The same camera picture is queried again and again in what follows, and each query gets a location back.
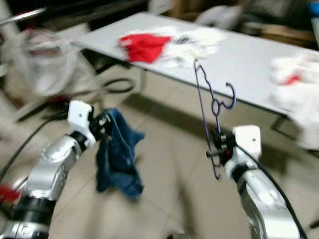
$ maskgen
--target metal stand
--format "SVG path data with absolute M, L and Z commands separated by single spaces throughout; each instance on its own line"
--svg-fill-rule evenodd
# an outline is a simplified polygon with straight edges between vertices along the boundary
M 31 12 L 26 12 L 24 14 L 12 16 L 6 1 L 0 0 L 0 32 L 2 33 L 4 39 L 6 41 L 15 41 L 17 35 L 20 33 L 16 25 L 16 22 L 32 18 L 43 12 L 45 12 L 45 9 L 40 8 Z M 3 66 L 1 66 L 0 71 L 0 75 L 5 74 L 5 69 Z M 17 121 L 20 118 L 25 117 L 26 115 L 37 109 L 39 106 L 43 105 L 46 101 L 46 98 L 38 97 L 34 99 L 33 102 L 26 104 L 19 110 L 16 110 L 14 107 L 11 107 L 10 104 L 7 104 L 5 99 L 2 99 L 0 95 L 1 110 L 4 111 L 6 117 L 11 119 L 12 121 Z
M 281 131 L 280 130 L 280 126 L 282 126 L 282 124 L 286 121 L 289 120 L 287 116 L 278 116 L 276 121 L 271 125 L 271 129 L 277 133 L 280 133 L 283 136 L 286 136 L 287 138 L 290 138 L 292 140 L 295 140 L 296 138 Z

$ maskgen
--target red cloth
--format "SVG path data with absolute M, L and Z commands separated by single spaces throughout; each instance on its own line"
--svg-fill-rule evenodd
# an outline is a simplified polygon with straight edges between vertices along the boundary
M 288 78 L 286 85 L 292 85 L 294 83 L 298 83 L 301 81 L 301 76 L 299 75 L 292 75 L 291 77 Z
M 14 202 L 20 197 L 20 192 L 13 190 L 7 185 L 0 185 L 0 201 Z
M 130 34 L 120 38 L 119 44 L 127 51 L 128 61 L 152 63 L 162 53 L 171 37 L 152 34 Z

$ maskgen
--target cable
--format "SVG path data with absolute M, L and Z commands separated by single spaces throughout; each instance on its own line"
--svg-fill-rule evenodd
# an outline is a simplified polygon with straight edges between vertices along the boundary
M 275 188 L 279 191 L 279 193 L 281 194 L 281 196 L 283 197 L 283 199 L 285 200 L 285 203 L 287 205 L 288 211 L 291 213 L 297 227 L 299 230 L 299 233 L 301 234 L 301 237 L 303 239 L 308 239 L 303 227 L 301 226 L 297 215 L 293 209 L 293 206 L 291 205 L 289 199 L 287 198 L 286 194 L 284 193 L 284 191 L 280 188 L 280 186 L 278 185 L 278 183 L 274 180 L 273 176 L 271 176 L 271 174 L 268 172 L 268 170 L 260 163 L 258 162 L 250 153 L 248 153 L 245 149 L 243 149 L 241 146 L 237 145 L 237 147 L 243 151 L 248 157 L 250 157 L 260 168 L 260 170 L 269 178 L 269 180 L 274 184 Z
M 25 142 L 20 146 L 20 148 L 15 152 L 15 154 L 11 157 L 11 159 L 6 163 L 6 165 L 3 167 L 3 169 L 0 172 L 0 183 L 2 182 L 3 178 L 5 177 L 6 173 L 10 169 L 10 167 L 13 165 L 13 163 L 16 161 L 22 150 L 25 148 L 25 146 L 29 143 L 29 141 L 49 122 L 57 119 L 65 119 L 67 117 L 68 113 L 61 113 L 58 115 L 54 115 L 47 119 L 45 122 L 43 122 L 26 140 Z
M 126 82 L 126 83 L 128 83 L 128 86 L 126 88 L 122 88 L 122 89 L 116 89 L 116 88 L 109 87 L 111 84 L 118 83 L 118 82 Z M 130 92 L 134 88 L 135 88 L 135 81 L 132 79 L 128 79 L 128 78 L 113 79 L 113 80 L 107 81 L 102 86 L 102 90 L 104 92 L 106 92 L 107 94 L 127 93 L 127 92 Z M 100 89 L 92 90 L 92 91 L 79 91 L 79 92 L 75 92 L 75 93 L 71 94 L 71 96 L 80 96 L 80 95 L 90 94 L 90 93 L 96 92 L 98 90 L 100 90 Z

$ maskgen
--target blue cloth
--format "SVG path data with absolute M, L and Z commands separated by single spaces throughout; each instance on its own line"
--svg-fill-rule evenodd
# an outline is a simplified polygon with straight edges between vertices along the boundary
M 144 186 L 135 166 L 135 146 L 145 135 L 133 131 L 117 109 L 106 114 L 111 118 L 112 139 L 101 140 L 96 155 L 97 191 L 115 186 L 127 197 L 136 198 Z

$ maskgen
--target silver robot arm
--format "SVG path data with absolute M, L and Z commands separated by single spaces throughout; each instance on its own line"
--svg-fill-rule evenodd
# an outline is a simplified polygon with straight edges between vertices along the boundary
M 0 239 L 48 238 L 54 207 L 68 172 L 82 152 L 92 147 L 110 125 L 106 114 L 94 119 L 91 106 L 79 101 L 71 102 L 68 121 L 73 133 L 60 138 L 42 152 Z
M 233 129 L 236 144 L 256 160 L 261 155 L 260 129 L 240 126 Z M 226 174 L 237 183 L 253 239 L 300 239 L 299 229 L 286 202 L 271 180 L 239 147 L 223 162 Z

